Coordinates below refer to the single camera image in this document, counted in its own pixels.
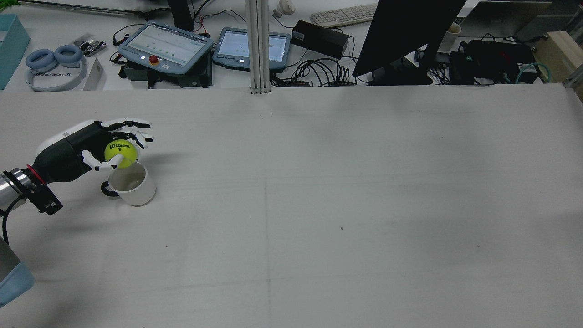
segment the tennis ball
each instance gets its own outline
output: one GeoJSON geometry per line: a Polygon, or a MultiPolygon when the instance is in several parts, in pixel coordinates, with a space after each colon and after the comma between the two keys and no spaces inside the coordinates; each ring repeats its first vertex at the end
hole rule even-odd
{"type": "Polygon", "coordinates": [[[110,160],[113,156],[117,154],[123,155],[124,160],[117,166],[118,168],[127,168],[132,165],[138,159],[138,150],[129,141],[118,139],[110,142],[106,146],[105,156],[106,160],[110,160]]]}

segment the white cup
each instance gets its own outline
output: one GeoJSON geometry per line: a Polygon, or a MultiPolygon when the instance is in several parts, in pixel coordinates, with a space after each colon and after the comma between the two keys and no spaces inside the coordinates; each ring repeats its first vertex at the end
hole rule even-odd
{"type": "Polygon", "coordinates": [[[101,191],[107,196],[119,196],[129,205],[142,206],[154,197],[156,185],[146,167],[134,162],[127,168],[115,169],[101,185],[101,191]]]}
{"type": "Polygon", "coordinates": [[[458,35],[462,32],[462,28],[460,25],[456,23],[451,23],[449,29],[445,32],[445,36],[439,45],[439,51],[442,53],[448,53],[451,50],[451,47],[454,45],[455,39],[458,38],[458,35]]]}

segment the red emergency stop button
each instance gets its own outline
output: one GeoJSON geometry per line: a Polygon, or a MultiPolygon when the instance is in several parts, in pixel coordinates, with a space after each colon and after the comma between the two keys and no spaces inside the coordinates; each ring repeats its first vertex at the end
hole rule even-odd
{"type": "Polygon", "coordinates": [[[156,57],[156,55],[151,55],[149,59],[150,64],[152,65],[158,65],[160,63],[160,60],[158,59],[158,57],[156,57]]]}

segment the tablet screen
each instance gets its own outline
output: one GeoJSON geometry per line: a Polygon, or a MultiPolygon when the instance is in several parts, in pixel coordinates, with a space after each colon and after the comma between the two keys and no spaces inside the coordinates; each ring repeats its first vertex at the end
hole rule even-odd
{"type": "MultiPolygon", "coordinates": [[[[227,31],[219,49],[220,55],[249,57],[249,45],[246,32],[227,31]]],[[[269,36],[269,60],[283,61],[286,50],[286,38],[269,36]]]]}
{"type": "Polygon", "coordinates": [[[128,47],[156,55],[178,65],[186,65],[204,46],[202,42],[154,26],[146,27],[128,47]]]}

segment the keyboard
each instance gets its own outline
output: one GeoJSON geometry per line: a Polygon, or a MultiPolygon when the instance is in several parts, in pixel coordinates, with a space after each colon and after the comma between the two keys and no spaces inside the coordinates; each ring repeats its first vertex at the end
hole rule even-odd
{"type": "Polygon", "coordinates": [[[325,12],[316,12],[310,15],[314,24],[322,27],[342,27],[352,24],[370,22],[377,10],[374,4],[334,9],[325,12]]]}

